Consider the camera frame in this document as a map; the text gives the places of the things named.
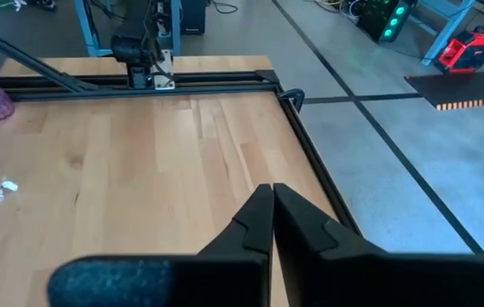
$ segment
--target butcher block tabletop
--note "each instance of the butcher block tabletop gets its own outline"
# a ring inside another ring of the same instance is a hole
[[[112,58],[45,59],[123,74]],[[264,56],[175,58],[175,72],[272,69]],[[0,76],[33,72],[7,61]],[[284,182],[336,218],[273,93],[18,103],[0,122],[0,307],[47,306],[51,272],[90,254],[190,254],[261,183]],[[277,256],[272,305],[287,306]]]

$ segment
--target metal bracket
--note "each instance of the metal bracket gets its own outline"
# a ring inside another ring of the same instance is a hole
[[[110,48],[102,48],[100,36],[93,21],[92,10],[86,0],[73,0],[75,3],[76,14],[83,33],[83,38],[89,56],[110,55]],[[112,10],[111,0],[106,0],[105,5]],[[170,0],[170,18],[172,19],[172,30],[169,33],[162,33],[158,39],[161,45],[172,48],[174,55],[180,55],[182,50],[181,30],[180,30],[180,10],[182,9],[181,0]]]
[[[157,62],[151,69],[151,75],[153,78],[153,86],[156,90],[173,90],[176,88],[176,82],[174,81],[174,70],[172,65],[172,55],[169,50],[162,50],[164,55],[164,61]]]
[[[276,75],[276,72],[272,69],[270,70],[256,70],[256,74],[261,76],[264,80],[267,80],[268,82],[273,82],[273,83],[279,83],[278,76]]]
[[[295,107],[297,112],[301,112],[304,103],[304,91],[300,89],[287,90],[279,93],[278,99],[288,100],[290,103],[293,103],[293,107]]]

